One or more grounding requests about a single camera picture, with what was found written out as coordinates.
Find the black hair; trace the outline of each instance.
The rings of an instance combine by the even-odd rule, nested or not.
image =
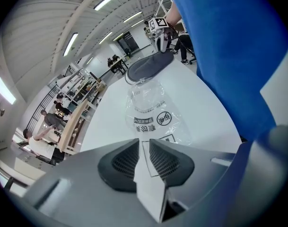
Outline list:
[[[27,133],[28,133],[28,129],[24,129],[23,130],[23,136],[24,136],[25,139],[28,139]]]

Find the person in white shirt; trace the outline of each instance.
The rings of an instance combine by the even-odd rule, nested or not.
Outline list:
[[[65,153],[60,152],[58,148],[53,146],[53,143],[47,143],[46,141],[42,140],[49,130],[54,128],[55,125],[49,126],[46,130],[37,135],[32,135],[28,129],[24,129],[23,135],[25,139],[28,140],[30,149],[35,152],[36,155],[44,156],[50,160],[55,160],[56,162],[61,162],[64,160]]]

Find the white t-shirt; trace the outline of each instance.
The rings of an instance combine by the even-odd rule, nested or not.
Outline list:
[[[28,144],[31,150],[34,151],[36,154],[42,155],[51,160],[54,152],[54,146],[48,145],[43,140],[36,141],[34,137],[31,137],[29,139]]]

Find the human arm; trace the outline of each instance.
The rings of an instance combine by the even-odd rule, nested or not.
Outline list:
[[[38,141],[41,138],[43,138],[48,132],[49,130],[53,129],[55,127],[55,125],[49,126],[46,130],[42,131],[41,133],[34,135],[34,140]]]
[[[181,18],[180,12],[178,11],[176,4],[173,2],[166,16],[167,23],[175,26]]]

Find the transparent plastic packaging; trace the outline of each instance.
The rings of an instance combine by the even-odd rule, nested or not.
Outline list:
[[[182,145],[192,143],[181,114],[156,80],[142,80],[128,91],[126,122],[143,144],[150,139]]]

